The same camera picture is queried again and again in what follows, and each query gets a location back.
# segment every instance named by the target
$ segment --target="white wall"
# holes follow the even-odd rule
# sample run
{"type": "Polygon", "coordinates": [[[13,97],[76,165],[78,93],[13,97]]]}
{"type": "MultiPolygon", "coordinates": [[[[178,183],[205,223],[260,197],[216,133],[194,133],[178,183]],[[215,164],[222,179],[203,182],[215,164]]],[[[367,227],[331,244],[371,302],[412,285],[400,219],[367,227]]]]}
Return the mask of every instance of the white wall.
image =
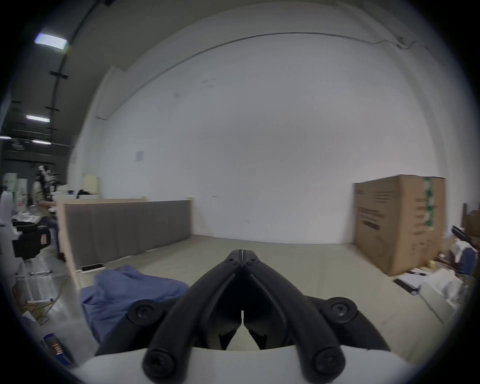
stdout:
{"type": "MultiPolygon", "coordinates": [[[[299,31],[393,38],[365,12],[342,4],[260,4],[194,23],[126,72],[107,74],[69,179],[96,174],[107,198],[193,197],[195,233],[311,243],[351,239],[354,182],[398,173],[445,177],[462,167],[457,180],[480,185],[465,156],[444,153],[451,151],[445,131],[452,126],[435,112],[450,100],[431,100],[432,89],[441,91],[438,79],[418,79],[434,66],[423,51],[332,36],[263,36],[162,74],[215,44],[299,31]],[[143,161],[135,162],[137,151],[143,161]]],[[[458,143],[467,150],[480,144],[472,111],[462,113],[469,120],[453,152],[458,143]]],[[[449,212],[460,212],[460,200],[478,200],[479,190],[452,185],[449,212]]]]}

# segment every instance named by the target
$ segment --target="power cord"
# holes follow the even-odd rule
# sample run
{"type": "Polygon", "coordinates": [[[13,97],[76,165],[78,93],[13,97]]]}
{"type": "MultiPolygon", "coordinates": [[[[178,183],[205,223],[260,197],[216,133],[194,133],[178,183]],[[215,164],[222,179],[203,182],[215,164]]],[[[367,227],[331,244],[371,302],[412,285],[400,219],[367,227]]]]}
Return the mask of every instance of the power cord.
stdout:
{"type": "Polygon", "coordinates": [[[35,320],[40,324],[40,325],[43,325],[45,324],[47,321],[48,321],[48,318],[44,321],[45,319],[45,316],[47,315],[47,313],[52,309],[53,305],[58,301],[58,299],[60,298],[60,295],[62,294],[63,292],[63,288],[65,287],[65,283],[67,282],[67,280],[70,278],[70,276],[67,276],[63,281],[62,283],[60,284],[60,287],[59,287],[59,292],[58,292],[58,295],[57,297],[50,303],[46,303],[46,304],[41,304],[41,305],[38,305],[38,304],[26,304],[24,305],[23,307],[23,310],[24,311],[29,311],[32,316],[35,318],[35,320]],[[44,313],[41,313],[42,311],[40,311],[42,308],[46,308],[48,307],[48,309],[44,312],[44,313]]]}

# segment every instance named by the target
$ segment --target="ceiling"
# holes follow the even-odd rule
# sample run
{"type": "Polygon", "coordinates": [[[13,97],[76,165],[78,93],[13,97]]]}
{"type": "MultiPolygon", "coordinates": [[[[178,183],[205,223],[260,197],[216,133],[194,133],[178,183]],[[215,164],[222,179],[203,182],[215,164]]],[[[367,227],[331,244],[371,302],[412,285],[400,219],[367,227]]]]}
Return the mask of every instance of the ceiling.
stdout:
{"type": "MultiPolygon", "coordinates": [[[[3,134],[26,139],[44,139],[53,145],[22,141],[25,151],[67,156],[79,134],[88,105],[102,76],[112,65],[125,70],[138,57],[172,33],[211,14],[259,0],[116,0],[100,2],[67,49],[59,79],[51,123],[27,120],[27,114],[50,117],[56,76],[64,52],[37,45],[27,47],[11,82],[12,104],[3,134]]],[[[66,0],[47,19],[42,32],[71,37],[96,0],[66,0]]],[[[7,150],[16,151],[7,143],[7,150]]]]}

